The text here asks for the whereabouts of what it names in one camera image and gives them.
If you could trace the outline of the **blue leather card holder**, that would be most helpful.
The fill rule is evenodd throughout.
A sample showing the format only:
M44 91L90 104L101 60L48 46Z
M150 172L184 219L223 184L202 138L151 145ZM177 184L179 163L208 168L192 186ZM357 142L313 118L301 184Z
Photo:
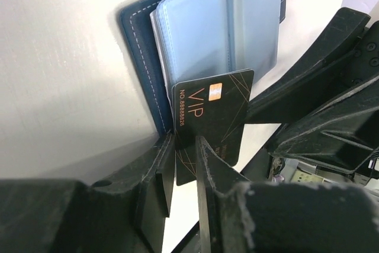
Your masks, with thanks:
M286 0L138 0L119 21L156 130L173 128L172 87L277 63Z

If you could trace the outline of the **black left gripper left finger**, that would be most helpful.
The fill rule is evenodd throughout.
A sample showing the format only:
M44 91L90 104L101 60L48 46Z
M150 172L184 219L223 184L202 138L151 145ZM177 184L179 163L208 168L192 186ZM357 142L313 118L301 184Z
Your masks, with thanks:
M111 175L1 181L2 252L161 252L175 172L166 134Z

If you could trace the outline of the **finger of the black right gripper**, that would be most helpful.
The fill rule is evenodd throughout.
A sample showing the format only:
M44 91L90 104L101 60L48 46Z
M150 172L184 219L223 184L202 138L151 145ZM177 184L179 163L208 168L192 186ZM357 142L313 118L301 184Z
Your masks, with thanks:
M339 9L304 55L274 84L249 102L247 124L293 123L314 110L336 72L353 57L366 13Z
M335 96L266 145L275 158L355 172L378 151L378 75Z

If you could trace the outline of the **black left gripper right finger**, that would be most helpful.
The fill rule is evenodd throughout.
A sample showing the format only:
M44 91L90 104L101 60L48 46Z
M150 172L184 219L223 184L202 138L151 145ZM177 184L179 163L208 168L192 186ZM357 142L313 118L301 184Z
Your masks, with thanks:
M351 184L252 182L195 140L202 252L377 252L378 203Z

